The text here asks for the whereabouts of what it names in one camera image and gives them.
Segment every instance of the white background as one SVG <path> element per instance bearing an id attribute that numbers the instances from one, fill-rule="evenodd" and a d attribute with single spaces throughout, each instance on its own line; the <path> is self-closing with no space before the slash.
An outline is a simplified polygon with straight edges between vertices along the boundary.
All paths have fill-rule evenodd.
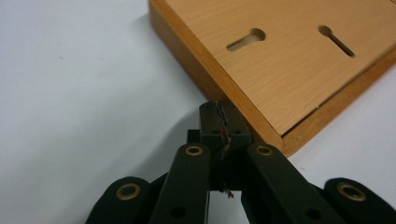
<path id="1" fill-rule="evenodd" d="M 396 68 L 290 158 L 396 207 Z M 83 223 L 115 180 L 165 173 L 206 101 L 146 0 L 0 1 L 0 223 Z M 212 193 L 209 223 L 247 223 Z"/>

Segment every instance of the keyhole slot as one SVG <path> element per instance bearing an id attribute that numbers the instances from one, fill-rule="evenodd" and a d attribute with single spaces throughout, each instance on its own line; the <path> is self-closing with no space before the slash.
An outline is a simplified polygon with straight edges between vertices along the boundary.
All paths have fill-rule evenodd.
<path id="1" fill-rule="evenodd" d="M 348 48 L 341 40 L 339 40 L 333 33 L 332 29 L 330 29 L 328 26 L 321 25 L 318 28 L 318 31 L 324 35 L 330 38 L 332 42 L 334 42 L 335 45 L 338 46 L 347 56 L 354 58 L 355 53 Z"/>
<path id="2" fill-rule="evenodd" d="M 261 29 L 253 28 L 250 30 L 250 33 L 248 35 L 229 44 L 227 46 L 227 50 L 233 52 L 251 43 L 257 41 L 263 41 L 264 39 L 265 39 L 265 32 L 262 31 Z"/>

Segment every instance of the wooden box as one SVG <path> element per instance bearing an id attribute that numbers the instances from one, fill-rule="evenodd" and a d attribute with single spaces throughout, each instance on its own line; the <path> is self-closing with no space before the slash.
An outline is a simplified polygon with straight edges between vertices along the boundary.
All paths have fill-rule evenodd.
<path id="1" fill-rule="evenodd" d="M 390 0 L 150 0 L 149 15 L 205 96 L 286 156 L 396 61 Z"/>

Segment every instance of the wood grain surface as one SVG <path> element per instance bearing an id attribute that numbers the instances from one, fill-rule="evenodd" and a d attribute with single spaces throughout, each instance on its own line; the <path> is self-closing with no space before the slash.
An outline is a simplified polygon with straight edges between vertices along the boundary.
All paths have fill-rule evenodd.
<path id="1" fill-rule="evenodd" d="M 287 155 L 396 61 L 385 0 L 151 0 L 150 19 L 208 99 L 231 100 Z"/>

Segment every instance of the white table surface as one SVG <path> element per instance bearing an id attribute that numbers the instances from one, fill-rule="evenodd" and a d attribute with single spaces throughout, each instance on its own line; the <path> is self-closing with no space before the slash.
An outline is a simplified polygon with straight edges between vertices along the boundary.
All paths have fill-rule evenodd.
<path id="1" fill-rule="evenodd" d="M 396 67 L 290 158 L 396 207 Z M 106 188 L 169 169 L 205 97 L 146 0 L 0 1 L 0 223 L 83 223 Z M 209 223 L 248 223 L 212 193 Z"/>

